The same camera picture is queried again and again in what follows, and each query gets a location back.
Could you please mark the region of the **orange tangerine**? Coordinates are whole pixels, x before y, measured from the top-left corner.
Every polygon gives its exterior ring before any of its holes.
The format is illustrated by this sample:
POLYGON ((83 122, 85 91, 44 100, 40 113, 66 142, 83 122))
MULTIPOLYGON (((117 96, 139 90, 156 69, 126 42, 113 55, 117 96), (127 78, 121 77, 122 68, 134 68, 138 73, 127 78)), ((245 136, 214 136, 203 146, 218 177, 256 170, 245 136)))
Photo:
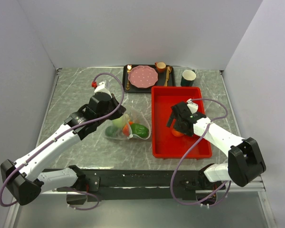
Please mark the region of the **orange tangerine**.
POLYGON ((171 133, 175 136, 175 137, 182 137, 184 134, 181 132, 176 131, 174 128, 171 129, 171 133))

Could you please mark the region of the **orange ceramic cup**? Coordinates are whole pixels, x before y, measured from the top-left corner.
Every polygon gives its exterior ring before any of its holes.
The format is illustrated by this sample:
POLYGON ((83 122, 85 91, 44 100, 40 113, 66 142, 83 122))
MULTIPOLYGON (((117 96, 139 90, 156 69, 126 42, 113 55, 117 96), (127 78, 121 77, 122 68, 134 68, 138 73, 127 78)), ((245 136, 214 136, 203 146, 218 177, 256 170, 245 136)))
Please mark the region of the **orange ceramic cup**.
POLYGON ((158 73, 163 73, 167 67, 164 62, 155 62, 155 66, 158 73))

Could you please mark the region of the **green avocado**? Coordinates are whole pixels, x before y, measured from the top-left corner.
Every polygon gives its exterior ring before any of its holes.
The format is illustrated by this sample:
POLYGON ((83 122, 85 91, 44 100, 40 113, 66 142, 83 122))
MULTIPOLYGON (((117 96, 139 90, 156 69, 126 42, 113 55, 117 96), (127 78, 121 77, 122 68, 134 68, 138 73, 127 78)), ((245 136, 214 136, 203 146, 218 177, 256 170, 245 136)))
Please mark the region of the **green avocado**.
POLYGON ((105 135, 106 135, 107 137, 115 137, 117 131, 118 131, 118 127, 111 125, 111 126, 108 126, 108 127, 106 128, 106 130, 105 130, 105 135))

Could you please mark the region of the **clear zip top bag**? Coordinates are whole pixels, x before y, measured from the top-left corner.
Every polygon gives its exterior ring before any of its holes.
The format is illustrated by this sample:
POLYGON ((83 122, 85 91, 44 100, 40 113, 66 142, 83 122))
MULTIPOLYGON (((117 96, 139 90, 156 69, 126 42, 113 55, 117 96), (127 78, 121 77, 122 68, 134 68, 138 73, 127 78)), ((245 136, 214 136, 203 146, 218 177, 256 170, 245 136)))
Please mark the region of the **clear zip top bag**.
POLYGON ((129 105, 124 107, 121 117, 104 122, 102 135, 111 140, 149 139, 151 127, 143 114, 129 105))

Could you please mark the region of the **green bell pepper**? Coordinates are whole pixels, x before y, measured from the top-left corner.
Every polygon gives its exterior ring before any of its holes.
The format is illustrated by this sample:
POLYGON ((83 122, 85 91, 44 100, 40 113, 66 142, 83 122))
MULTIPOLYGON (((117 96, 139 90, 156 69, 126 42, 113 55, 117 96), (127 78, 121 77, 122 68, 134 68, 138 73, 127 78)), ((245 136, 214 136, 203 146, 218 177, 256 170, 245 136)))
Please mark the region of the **green bell pepper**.
POLYGON ((139 136, 140 138, 145 139, 149 135, 149 129, 146 126, 141 125, 139 123, 133 123, 131 125, 131 128, 132 128, 132 133, 139 136))

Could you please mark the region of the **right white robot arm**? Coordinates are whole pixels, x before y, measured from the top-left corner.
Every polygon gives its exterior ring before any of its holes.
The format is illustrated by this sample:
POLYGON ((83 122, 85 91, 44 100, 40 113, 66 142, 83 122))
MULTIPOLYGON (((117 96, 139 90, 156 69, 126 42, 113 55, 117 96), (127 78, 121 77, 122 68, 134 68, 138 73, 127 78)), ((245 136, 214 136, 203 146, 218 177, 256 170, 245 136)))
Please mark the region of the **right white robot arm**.
POLYGON ((172 106, 167 127, 186 136, 199 136, 227 156, 226 163, 211 164, 201 170, 198 183, 203 189, 211 188, 217 181, 232 181, 244 187, 266 171, 255 139, 244 139, 228 132, 199 112, 198 107, 192 99, 172 106))

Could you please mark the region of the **red plastic bin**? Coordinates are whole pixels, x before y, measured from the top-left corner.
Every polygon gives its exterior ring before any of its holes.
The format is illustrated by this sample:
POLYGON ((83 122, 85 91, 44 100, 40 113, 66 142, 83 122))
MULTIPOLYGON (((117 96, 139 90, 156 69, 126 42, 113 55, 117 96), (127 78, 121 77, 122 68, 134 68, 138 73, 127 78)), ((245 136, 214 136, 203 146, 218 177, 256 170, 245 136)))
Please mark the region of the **red plastic bin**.
POLYGON ((197 135, 176 137, 166 124, 171 107, 190 98, 202 98, 198 87, 154 86, 152 88, 152 154, 155 158, 180 159, 199 139, 197 135))

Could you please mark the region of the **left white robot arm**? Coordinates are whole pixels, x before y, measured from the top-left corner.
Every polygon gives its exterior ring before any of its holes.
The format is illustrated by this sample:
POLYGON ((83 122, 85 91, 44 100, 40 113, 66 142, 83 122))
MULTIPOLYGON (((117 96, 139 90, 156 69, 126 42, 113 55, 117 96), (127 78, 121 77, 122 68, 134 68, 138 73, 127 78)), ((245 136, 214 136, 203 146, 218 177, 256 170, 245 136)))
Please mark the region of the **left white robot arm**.
POLYGON ((52 136, 33 151, 16 161, 6 160, 0 165, 3 188, 7 188, 22 206, 48 190, 63 187, 74 191, 85 189, 86 175, 75 165, 59 171, 44 172, 44 169, 65 150, 95 132, 103 122, 118 119, 125 111, 114 94, 96 92, 89 103, 72 113, 52 136))

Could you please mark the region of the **black serving tray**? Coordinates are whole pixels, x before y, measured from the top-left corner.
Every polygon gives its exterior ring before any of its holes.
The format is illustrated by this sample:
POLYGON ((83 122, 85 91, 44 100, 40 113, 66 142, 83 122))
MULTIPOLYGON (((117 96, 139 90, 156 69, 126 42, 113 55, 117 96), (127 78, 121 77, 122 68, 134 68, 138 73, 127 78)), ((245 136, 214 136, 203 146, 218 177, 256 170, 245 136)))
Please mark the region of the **black serving tray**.
MULTIPOLYGON (((132 94, 150 94, 153 85, 148 88, 138 88, 132 82, 128 81, 128 76, 129 76, 128 66, 129 65, 125 65, 123 67, 122 84, 124 91, 126 93, 132 93, 132 94)), ((156 73, 158 74, 158 80, 157 82, 154 83, 154 86, 164 86, 166 81, 166 71, 164 71, 163 73, 159 73, 155 65, 143 65, 143 66, 144 67, 148 66, 149 68, 154 69, 154 71, 156 71, 156 73)), ((169 73, 168 76, 167 86, 176 86, 173 67, 171 68, 171 72, 169 73)))

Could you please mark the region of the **light green cabbage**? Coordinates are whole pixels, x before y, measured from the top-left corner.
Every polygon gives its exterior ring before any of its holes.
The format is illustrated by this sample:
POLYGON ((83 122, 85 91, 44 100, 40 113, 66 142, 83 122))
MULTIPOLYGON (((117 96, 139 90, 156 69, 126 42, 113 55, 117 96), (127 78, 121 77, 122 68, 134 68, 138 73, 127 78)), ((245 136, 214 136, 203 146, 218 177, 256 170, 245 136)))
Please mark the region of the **light green cabbage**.
POLYGON ((123 129, 124 126, 130 121, 130 117, 128 114, 124 114, 121 117, 112 120, 112 124, 119 129, 123 129))

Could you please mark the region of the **dark green paper cup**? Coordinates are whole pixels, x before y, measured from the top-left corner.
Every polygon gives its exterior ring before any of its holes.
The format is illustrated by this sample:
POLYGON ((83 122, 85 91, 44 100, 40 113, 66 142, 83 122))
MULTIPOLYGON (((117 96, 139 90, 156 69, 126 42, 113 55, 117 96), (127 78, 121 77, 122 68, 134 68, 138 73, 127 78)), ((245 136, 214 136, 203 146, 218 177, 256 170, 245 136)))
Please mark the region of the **dark green paper cup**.
POLYGON ((181 83, 182 87, 192 87, 197 75, 194 70, 185 70, 182 73, 181 83))

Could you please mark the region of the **pink dotted plate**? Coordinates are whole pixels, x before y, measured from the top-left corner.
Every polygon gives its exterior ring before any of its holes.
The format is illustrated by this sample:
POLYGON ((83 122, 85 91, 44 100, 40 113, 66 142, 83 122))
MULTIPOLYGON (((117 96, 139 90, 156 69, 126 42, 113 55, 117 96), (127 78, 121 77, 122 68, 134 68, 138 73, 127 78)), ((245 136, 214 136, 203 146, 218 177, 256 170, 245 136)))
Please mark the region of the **pink dotted plate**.
POLYGON ((149 88, 158 81, 158 73, 150 66, 139 65, 132 68, 128 79, 131 85, 137 88, 149 88))

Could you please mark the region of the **aluminium frame rail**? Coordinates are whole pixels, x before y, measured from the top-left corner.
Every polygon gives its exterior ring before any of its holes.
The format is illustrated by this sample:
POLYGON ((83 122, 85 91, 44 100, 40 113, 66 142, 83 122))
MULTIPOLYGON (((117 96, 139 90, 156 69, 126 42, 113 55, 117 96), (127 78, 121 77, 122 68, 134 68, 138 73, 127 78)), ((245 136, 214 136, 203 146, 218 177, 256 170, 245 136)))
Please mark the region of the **aluminium frame rail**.
MULTIPOLYGON (((116 189, 123 189, 123 190, 132 190, 132 189, 143 189, 143 187, 110 187, 109 190, 116 190, 116 189)), ((146 187, 148 190, 154 190, 154 189, 160 189, 160 190, 169 190, 169 187, 146 187)), ((41 192, 41 194, 59 194, 59 192, 65 192, 65 191, 70 191, 67 190, 66 188, 62 189, 53 189, 53 190, 48 190, 45 192, 41 192)), ((196 193, 211 193, 211 190, 195 190, 196 193)), ((235 183, 231 183, 229 192, 262 192, 266 191, 263 182, 261 181, 253 181, 246 185, 245 187, 240 187, 236 185, 235 183)))

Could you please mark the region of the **red yellow peach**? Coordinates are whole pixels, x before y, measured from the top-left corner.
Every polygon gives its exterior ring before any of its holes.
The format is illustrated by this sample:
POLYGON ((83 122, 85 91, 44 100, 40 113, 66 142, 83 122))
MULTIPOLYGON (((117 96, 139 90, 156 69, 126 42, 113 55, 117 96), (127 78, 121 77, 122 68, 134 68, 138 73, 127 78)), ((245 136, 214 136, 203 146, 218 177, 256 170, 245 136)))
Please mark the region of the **red yellow peach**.
POLYGON ((128 123, 125 124, 125 126, 123 127, 123 134, 126 136, 126 137, 129 137, 131 134, 132 134, 132 128, 131 128, 131 125, 133 124, 134 122, 130 121, 128 123))

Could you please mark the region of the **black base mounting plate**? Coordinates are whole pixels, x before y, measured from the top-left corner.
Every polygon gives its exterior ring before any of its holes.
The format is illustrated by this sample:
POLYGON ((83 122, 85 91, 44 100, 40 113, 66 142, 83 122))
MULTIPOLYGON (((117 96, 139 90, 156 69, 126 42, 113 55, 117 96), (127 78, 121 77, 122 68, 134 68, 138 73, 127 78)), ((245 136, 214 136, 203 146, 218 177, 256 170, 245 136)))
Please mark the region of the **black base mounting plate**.
POLYGON ((94 194, 99 200, 196 200, 197 191, 216 190, 221 181, 209 182, 201 171, 85 170, 70 167, 79 179, 72 189, 94 194))

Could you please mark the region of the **gold spoon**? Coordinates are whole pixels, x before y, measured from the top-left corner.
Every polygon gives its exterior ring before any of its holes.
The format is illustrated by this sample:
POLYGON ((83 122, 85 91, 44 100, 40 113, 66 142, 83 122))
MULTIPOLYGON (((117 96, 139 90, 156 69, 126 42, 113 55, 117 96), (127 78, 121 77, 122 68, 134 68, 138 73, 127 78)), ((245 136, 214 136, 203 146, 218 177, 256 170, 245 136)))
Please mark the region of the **gold spoon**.
POLYGON ((168 67, 167 67, 167 75, 166 75, 166 78, 167 78, 167 79, 169 79, 169 77, 170 77, 171 70, 172 70, 172 67, 171 67, 171 66, 168 66, 168 67))

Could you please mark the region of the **gold fork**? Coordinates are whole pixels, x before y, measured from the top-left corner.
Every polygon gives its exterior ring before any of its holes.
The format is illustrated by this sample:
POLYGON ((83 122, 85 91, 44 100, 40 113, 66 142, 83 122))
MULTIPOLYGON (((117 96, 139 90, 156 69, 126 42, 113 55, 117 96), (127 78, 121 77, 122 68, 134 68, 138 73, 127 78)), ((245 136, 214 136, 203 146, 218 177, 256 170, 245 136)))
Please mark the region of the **gold fork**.
MULTIPOLYGON (((128 74, 128 76, 129 76, 129 73, 130 73, 130 71, 131 71, 131 69, 132 69, 132 65, 127 65, 127 74, 128 74)), ((129 79, 127 79, 127 84, 126 84, 126 91, 129 91, 129 89, 130 89, 130 81, 129 81, 129 79)))

